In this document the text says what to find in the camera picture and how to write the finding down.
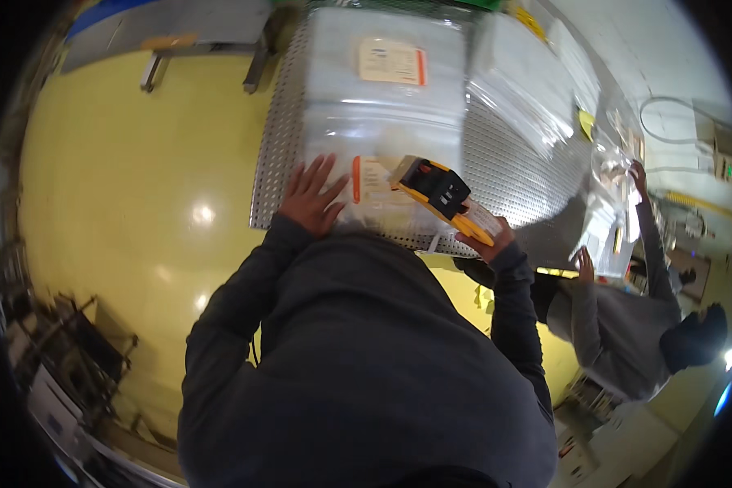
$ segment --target metal workbench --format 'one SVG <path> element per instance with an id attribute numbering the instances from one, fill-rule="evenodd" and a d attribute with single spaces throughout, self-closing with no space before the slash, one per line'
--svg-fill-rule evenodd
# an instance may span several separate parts
<path id="1" fill-rule="evenodd" d="M 374 4 L 385 8 L 391 1 Z M 290 171 L 303 157 L 303 87 L 310 36 L 307 17 L 315 5 L 314 0 L 308 2 L 306 12 L 301 14 L 279 73 L 258 155 L 250 227 L 268 229 L 272 215 L 281 203 Z M 458 22 L 469 34 L 473 23 L 486 14 L 477 8 L 451 2 L 401 2 L 397 5 L 405 13 L 409 11 Z M 556 17 L 565 21 L 560 14 Z M 579 36 L 574 28 L 571 32 Z M 593 62 L 598 76 L 602 69 L 606 71 L 598 56 Z M 610 79 L 602 83 L 599 112 L 603 118 L 599 120 L 606 120 L 604 110 L 613 103 L 621 109 L 628 108 L 623 94 L 612 81 L 612 75 L 609 72 L 606 75 Z M 477 97 L 468 94 L 467 99 L 461 176 L 470 186 L 472 198 L 494 214 L 508 219 L 533 266 L 573 269 L 568 256 L 575 249 L 582 232 L 592 144 L 576 126 L 573 137 L 566 144 L 557 144 L 552 160 L 546 161 Z M 384 235 L 398 244 L 420 251 L 428 250 L 434 238 L 432 235 L 400 231 Z M 614 238 L 615 229 L 612 229 L 606 246 L 612 248 Z M 596 266 L 598 272 L 623 276 L 631 250 L 631 245 L 625 244 L 618 256 L 603 253 L 605 256 Z M 451 236 L 439 239 L 436 252 L 476 255 Z"/>

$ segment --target glossy floor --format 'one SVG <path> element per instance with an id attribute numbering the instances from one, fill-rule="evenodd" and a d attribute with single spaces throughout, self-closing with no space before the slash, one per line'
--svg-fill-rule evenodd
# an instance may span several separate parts
<path id="1" fill-rule="evenodd" d="M 248 216 L 275 73 L 246 95 L 249 58 L 180 58 L 146 94 L 138 85 L 148 58 L 127 54 L 50 77 L 26 133 L 20 222 L 40 298 L 97 295 L 98 327 L 138 334 L 122 402 L 175 436 L 185 337 L 262 240 Z M 447 257 L 427 263 L 460 313 L 489 327 L 475 284 Z M 556 399 L 575 355 L 539 330 Z"/>

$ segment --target paper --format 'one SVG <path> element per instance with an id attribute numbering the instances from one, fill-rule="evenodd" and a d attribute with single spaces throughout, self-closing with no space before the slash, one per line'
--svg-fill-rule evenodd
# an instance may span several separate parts
<path id="1" fill-rule="evenodd" d="M 366 81 L 389 81 L 424 86 L 425 51 L 410 44 L 365 39 L 358 56 L 358 75 Z"/>
<path id="2" fill-rule="evenodd" d="M 374 205 L 412 205 L 413 200 L 388 183 L 390 171 L 374 156 L 353 159 L 353 203 Z"/>

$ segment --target yellow tape dispenser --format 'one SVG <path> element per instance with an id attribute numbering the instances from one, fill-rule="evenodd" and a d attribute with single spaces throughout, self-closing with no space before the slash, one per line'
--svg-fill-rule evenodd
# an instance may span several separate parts
<path id="1" fill-rule="evenodd" d="M 420 202 L 439 219 L 493 246 L 493 238 L 502 230 L 496 217 L 469 198 L 471 190 L 460 176 L 436 161 L 404 156 L 390 176 L 390 185 Z"/>

